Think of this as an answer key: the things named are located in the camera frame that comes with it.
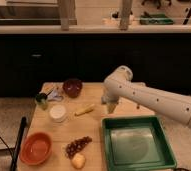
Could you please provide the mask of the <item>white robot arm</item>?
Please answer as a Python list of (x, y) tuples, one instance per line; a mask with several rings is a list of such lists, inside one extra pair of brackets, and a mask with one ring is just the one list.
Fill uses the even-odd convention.
[(117, 103), (120, 97), (167, 116), (191, 129), (191, 96), (132, 83), (132, 70), (121, 65), (103, 82), (104, 103)]

